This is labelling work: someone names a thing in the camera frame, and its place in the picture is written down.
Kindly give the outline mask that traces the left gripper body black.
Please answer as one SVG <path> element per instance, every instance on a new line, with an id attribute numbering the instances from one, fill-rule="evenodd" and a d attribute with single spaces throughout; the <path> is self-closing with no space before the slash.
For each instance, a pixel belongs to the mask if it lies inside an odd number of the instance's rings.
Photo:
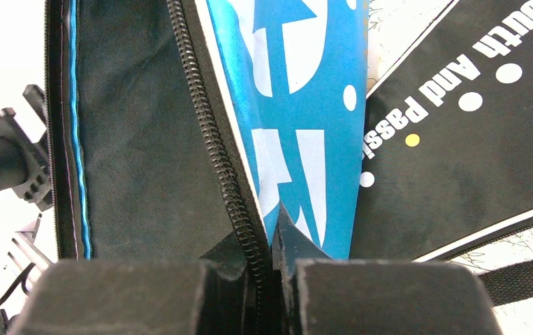
<path id="1" fill-rule="evenodd" d="M 53 207 L 50 162 L 45 133 L 32 142 L 10 107 L 0 110 L 0 191 L 11 189 L 41 211 Z"/>

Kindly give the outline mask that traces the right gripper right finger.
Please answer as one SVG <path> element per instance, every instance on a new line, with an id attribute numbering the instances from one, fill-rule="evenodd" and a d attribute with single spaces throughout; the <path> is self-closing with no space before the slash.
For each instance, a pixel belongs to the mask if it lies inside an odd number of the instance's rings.
<path id="1" fill-rule="evenodd" d="M 295 225 L 282 203 L 272 239 L 272 267 L 278 280 L 278 316 L 281 334 L 301 334 L 300 307 L 297 293 L 297 261 L 328 259 L 329 256 L 306 237 Z"/>

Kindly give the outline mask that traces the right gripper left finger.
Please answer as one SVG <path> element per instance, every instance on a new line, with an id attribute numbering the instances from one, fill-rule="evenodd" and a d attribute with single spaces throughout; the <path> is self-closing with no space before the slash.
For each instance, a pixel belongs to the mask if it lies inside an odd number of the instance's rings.
<path id="1" fill-rule="evenodd" d="M 258 305 L 258 284 L 234 233 L 200 256 L 216 275 L 208 289 L 212 334 L 268 334 L 268 306 Z"/>

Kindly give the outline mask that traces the black sport racket bag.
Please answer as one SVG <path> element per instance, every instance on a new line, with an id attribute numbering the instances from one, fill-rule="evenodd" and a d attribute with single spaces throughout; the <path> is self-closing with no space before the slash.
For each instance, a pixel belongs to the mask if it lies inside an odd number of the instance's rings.
<path id="1" fill-rule="evenodd" d="M 364 150 L 351 258 L 533 228 L 533 1 L 451 1 L 369 93 Z"/>

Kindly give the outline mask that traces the blue racket bag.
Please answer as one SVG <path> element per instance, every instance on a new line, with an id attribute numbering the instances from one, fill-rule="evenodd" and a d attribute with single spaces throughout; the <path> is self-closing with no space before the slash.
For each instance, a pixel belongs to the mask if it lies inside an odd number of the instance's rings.
<path id="1" fill-rule="evenodd" d="M 198 258 L 281 207 L 351 249 L 366 1 L 46 1 L 61 259 Z"/>

